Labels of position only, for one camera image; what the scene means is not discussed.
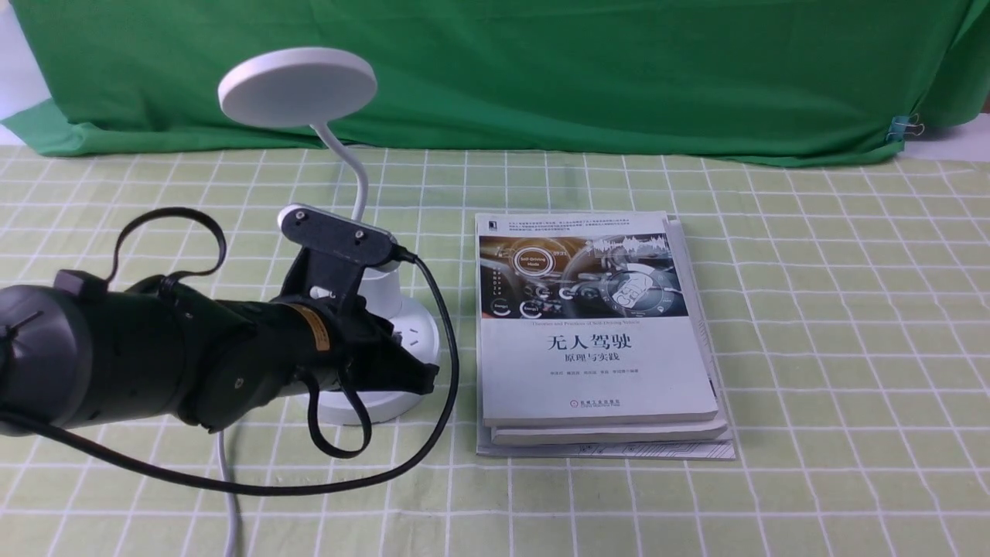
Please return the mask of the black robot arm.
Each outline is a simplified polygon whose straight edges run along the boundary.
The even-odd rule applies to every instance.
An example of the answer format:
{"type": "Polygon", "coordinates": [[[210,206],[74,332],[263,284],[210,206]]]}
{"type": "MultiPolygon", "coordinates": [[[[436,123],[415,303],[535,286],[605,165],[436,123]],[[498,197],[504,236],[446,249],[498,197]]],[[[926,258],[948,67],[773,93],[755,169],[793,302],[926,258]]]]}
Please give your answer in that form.
{"type": "Polygon", "coordinates": [[[2,290],[2,413],[75,429],[171,415],[217,432],[283,396],[434,391],[439,368],[358,300],[234,301],[162,276],[123,292],[62,271],[2,290]]]}

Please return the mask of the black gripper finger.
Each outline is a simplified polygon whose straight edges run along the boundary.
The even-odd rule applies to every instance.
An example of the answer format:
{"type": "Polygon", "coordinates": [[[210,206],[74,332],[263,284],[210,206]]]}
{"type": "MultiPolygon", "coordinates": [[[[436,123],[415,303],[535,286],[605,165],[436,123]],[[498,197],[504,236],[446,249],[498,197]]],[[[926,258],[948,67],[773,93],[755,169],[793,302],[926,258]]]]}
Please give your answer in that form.
{"type": "Polygon", "coordinates": [[[430,395],[435,390],[439,365],[418,359],[399,342],[387,344],[385,364],[385,391],[430,395]]]}

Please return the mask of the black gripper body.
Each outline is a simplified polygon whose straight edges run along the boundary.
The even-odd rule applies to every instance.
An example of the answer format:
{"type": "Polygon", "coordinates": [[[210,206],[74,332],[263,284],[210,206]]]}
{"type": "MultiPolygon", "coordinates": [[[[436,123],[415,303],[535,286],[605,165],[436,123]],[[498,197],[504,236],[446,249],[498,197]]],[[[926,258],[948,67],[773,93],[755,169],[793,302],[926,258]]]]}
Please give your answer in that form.
{"type": "Polygon", "coordinates": [[[288,299],[312,333],[312,353],[297,376],[324,391],[378,394],[403,391],[403,348],[387,320],[368,313],[364,301],[342,313],[314,299],[288,299]]]}

